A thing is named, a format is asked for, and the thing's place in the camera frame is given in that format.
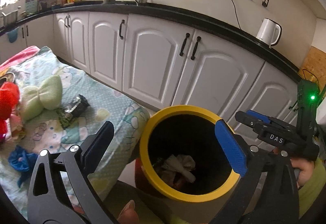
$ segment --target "white kettle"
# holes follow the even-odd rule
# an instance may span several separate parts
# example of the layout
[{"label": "white kettle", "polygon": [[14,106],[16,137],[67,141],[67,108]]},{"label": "white kettle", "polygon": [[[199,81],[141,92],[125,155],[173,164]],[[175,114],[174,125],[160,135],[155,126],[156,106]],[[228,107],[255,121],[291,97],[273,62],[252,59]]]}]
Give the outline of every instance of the white kettle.
[{"label": "white kettle", "polygon": [[271,19],[265,18],[256,36],[257,39],[269,45],[269,48],[278,44],[282,35],[282,27]]}]

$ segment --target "hand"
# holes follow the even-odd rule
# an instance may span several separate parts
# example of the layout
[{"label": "hand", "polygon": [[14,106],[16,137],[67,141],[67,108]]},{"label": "hand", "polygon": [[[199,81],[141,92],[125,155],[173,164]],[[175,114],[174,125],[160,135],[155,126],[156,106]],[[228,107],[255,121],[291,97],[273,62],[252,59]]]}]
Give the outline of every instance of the hand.
[{"label": "hand", "polygon": [[138,215],[135,211],[135,202],[133,200],[130,200],[123,210],[121,210],[118,222],[120,224],[140,224]]},{"label": "hand", "polygon": [[301,170],[297,181],[298,187],[305,185],[314,172],[315,163],[304,158],[291,157],[290,160],[293,168]]}]

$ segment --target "light green bow pillow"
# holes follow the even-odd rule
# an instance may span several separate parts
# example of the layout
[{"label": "light green bow pillow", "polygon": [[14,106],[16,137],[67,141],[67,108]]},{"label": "light green bow pillow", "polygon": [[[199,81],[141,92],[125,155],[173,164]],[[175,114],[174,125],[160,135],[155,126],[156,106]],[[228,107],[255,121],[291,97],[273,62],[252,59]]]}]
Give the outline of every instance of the light green bow pillow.
[{"label": "light green bow pillow", "polygon": [[40,87],[26,86],[22,90],[20,115],[24,121],[38,116],[43,109],[54,110],[61,105],[62,83],[57,75],[44,80]]}]

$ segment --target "green sleeve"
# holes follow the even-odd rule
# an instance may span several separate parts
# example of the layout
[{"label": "green sleeve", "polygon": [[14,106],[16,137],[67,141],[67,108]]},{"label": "green sleeve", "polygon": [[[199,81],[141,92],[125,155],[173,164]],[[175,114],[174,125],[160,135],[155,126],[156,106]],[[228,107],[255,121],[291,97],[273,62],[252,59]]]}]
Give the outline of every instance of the green sleeve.
[{"label": "green sleeve", "polygon": [[311,207],[320,191],[326,183],[326,170],[322,161],[318,158],[315,161],[315,169],[311,178],[299,190],[300,217]]}]

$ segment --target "blue gripper pad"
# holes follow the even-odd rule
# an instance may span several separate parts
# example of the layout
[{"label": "blue gripper pad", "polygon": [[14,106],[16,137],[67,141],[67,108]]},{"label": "blue gripper pad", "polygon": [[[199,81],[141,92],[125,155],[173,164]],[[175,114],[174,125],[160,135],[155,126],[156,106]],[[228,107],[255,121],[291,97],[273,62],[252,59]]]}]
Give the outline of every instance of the blue gripper pad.
[{"label": "blue gripper pad", "polygon": [[266,116],[266,115],[262,115],[260,113],[257,113],[255,111],[253,111],[253,110],[248,110],[246,113],[248,115],[251,115],[251,116],[257,118],[257,119],[262,120],[264,123],[267,123],[267,124],[271,123],[271,121],[268,119],[268,116]]},{"label": "blue gripper pad", "polygon": [[222,119],[217,121],[215,124],[215,136],[232,169],[243,177],[247,172],[246,155],[234,139],[233,133],[229,130]]}]

